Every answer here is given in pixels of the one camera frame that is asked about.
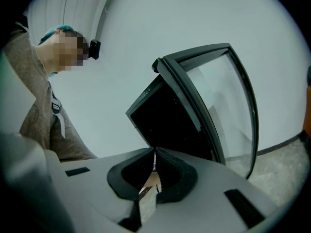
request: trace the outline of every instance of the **man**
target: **man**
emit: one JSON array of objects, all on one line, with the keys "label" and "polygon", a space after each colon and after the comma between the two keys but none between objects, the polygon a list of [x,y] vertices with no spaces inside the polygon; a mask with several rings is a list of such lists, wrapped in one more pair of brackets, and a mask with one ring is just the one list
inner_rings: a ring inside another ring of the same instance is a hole
[{"label": "man", "polygon": [[96,158],[79,137],[48,82],[49,76],[83,64],[88,45],[82,35],[69,26],[60,25],[49,30],[35,47],[29,41],[27,30],[16,24],[4,53],[36,97],[20,134],[37,141],[43,149],[54,151],[61,162]]}]

